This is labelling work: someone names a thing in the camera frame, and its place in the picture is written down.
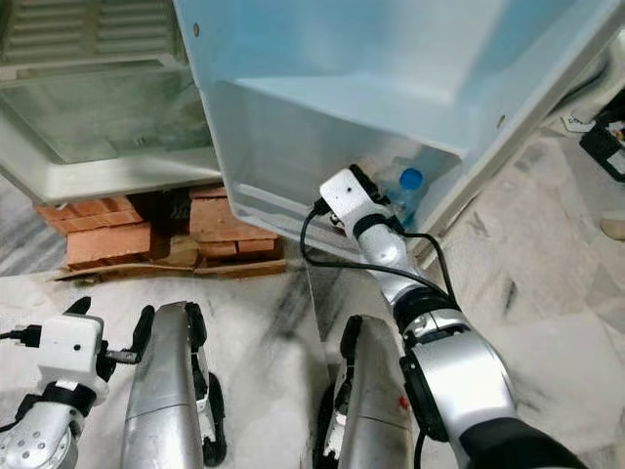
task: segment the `water bottle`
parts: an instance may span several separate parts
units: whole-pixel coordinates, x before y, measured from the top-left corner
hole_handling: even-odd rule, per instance
[[[410,166],[409,160],[396,158],[391,166],[373,177],[391,208],[405,228],[411,228],[419,202],[426,192],[424,174]]]

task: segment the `plastic bottle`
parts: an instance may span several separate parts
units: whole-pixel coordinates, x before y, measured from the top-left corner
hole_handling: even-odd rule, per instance
[[[391,208],[405,228],[410,228],[419,202],[425,195],[426,179],[409,160],[395,158],[393,164],[373,177],[382,194],[391,201]]]

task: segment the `blue bottle cap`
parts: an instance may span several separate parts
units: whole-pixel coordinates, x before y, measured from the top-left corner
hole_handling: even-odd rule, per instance
[[[423,184],[423,173],[418,169],[408,168],[399,176],[399,185],[406,191],[414,191]]]

